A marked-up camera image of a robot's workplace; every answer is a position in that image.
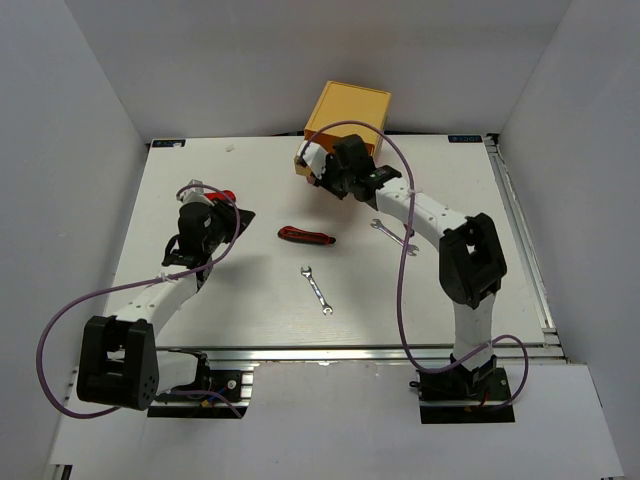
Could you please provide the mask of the silver open-end wrench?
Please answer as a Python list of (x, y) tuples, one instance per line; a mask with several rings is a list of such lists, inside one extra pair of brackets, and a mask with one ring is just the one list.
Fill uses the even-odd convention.
[[(389, 228), (387, 228), (380, 219), (374, 218), (370, 224), (370, 226), (375, 229), (378, 230), (380, 232), (382, 232), (384, 235), (386, 235), (387, 237), (389, 237), (390, 239), (392, 239), (394, 242), (396, 242), (398, 245), (403, 246), (404, 245), (404, 239), (402, 237), (400, 237), (399, 235), (395, 234), (393, 231), (391, 231)], [(411, 257), (415, 257), (417, 255), (417, 253), (419, 252), (419, 247), (417, 245), (411, 244), (409, 243), (407, 246), (407, 255), (411, 256)]]

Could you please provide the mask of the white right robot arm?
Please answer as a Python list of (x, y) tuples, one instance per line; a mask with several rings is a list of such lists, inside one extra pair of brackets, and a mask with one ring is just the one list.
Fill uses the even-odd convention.
[(454, 309), (454, 345), (448, 366), (426, 372), (453, 371), (453, 390), (466, 399), (477, 397), (496, 368), (493, 309), (507, 273), (492, 218), (464, 215), (419, 192), (410, 169), (376, 165), (356, 134), (339, 139), (333, 150), (306, 140), (294, 164), (313, 185), (338, 199), (352, 196), (401, 221), (407, 234), (417, 234), (435, 248), (439, 284)]

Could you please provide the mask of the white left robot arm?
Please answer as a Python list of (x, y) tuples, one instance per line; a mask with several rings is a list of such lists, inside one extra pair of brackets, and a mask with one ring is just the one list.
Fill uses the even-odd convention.
[(222, 200), (196, 197), (183, 203), (158, 283), (115, 313), (87, 321), (76, 388), (80, 400), (144, 411), (162, 394), (199, 399), (209, 392), (212, 377), (203, 354), (160, 351), (156, 337), (201, 290), (215, 250), (233, 244), (255, 216)]

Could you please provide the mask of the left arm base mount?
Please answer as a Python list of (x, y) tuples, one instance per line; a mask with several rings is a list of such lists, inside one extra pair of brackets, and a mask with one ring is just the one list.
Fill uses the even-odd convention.
[(210, 369), (200, 381), (159, 394), (148, 408), (147, 416), (239, 420), (248, 409), (252, 386), (251, 370)]

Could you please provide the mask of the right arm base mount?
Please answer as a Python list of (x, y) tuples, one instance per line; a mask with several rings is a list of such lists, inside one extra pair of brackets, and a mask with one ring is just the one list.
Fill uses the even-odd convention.
[(426, 375), (418, 373), (409, 382), (417, 393), (420, 420), (424, 425), (507, 424), (515, 422), (504, 368), (497, 368), (470, 391), (453, 376), (453, 371)]

